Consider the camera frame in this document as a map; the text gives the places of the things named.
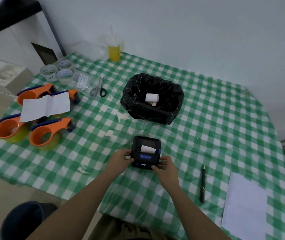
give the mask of black pen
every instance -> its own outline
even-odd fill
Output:
[[[204,203],[204,191],[205,191],[205,183],[206,183],[206,168],[201,170],[201,189],[200,189],[200,201]]]

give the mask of person's right hand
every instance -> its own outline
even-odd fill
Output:
[[[153,171],[158,175],[161,185],[167,192],[179,186],[178,170],[173,164],[171,157],[163,156],[160,158],[159,166],[151,166]]]

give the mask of notepad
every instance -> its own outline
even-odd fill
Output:
[[[242,240],[265,240],[266,210],[266,190],[232,172],[221,226]]]
[[[58,115],[70,111],[69,93],[50,96],[46,95],[37,99],[24,99],[20,122],[28,122],[43,116]]]

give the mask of table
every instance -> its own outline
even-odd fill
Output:
[[[245,87],[126,53],[116,63],[90,63],[77,54],[67,58],[78,70],[105,76],[108,96],[96,101],[84,96],[72,107],[66,115],[76,129],[64,134],[54,150],[40,151],[28,138],[16,144],[0,140],[0,178],[68,200],[101,172],[114,151],[131,148],[135,135],[155,137],[161,140],[162,155],[170,155],[179,169],[180,186],[217,225],[233,171],[267,190],[266,239],[285,239],[284,153],[267,112]],[[126,82],[142,72],[182,86],[184,103],[170,125],[132,119],[120,105]],[[28,87],[44,82],[38,74]],[[59,82],[54,85],[59,91],[67,88]],[[20,111],[12,102],[5,115]],[[203,165],[207,178],[201,204]],[[112,183],[98,210],[187,239],[172,200],[153,171],[129,167]]]

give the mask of blue handle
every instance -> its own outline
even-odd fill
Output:
[[[12,119],[12,118],[16,118],[18,116],[20,116],[21,113],[17,113],[17,114],[12,114],[12,115],[8,115],[6,117],[3,117],[2,119],[0,119],[0,122],[4,121],[4,120],[7,120],[7,119]]]
[[[59,121],[61,121],[61,119],[50,120],[50,121],[39,123],[39,124],[35,125],[34,127],[32,127],[31,131],[33,131],[34,129],[38,128],[39,126],[49,125],[49,124],[56,123],[56,122],[59,122]]]
[[[61,94],[61,93],[64,93],[64,92],[68,92],[68,90],[65,90],[65,91],[62,91],[62,92],[51,93],[50,96],[58,95],[58,94]]]
[[[20,92],[17,93],[17,96],[19,96],[21,93],[25,92],[25,91],[29,91],[29,90],[32,90],[32,89],[35,89],[35,88],[40,88],[40,87],[43,87],[44,85],[38,85],[38,86],[34,86],[34,87],[31,87],[31,88],[26,88]]]

